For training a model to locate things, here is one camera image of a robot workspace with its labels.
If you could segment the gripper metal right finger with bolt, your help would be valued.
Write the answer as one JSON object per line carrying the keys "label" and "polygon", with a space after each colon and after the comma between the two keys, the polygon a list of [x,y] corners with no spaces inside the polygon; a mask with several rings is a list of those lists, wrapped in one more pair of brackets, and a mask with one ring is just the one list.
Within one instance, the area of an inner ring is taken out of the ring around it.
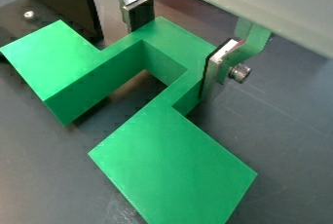
{"label": "gripper metal right finger with bolt", "polygon": [[214,82],[225,83],[226,79],[242,84],[252,74],[244,62],[258,55],[271,38],[271,31],[250,20],[238,18],[236,39],[229,38],[206,57],[198,98],[204,99]]}

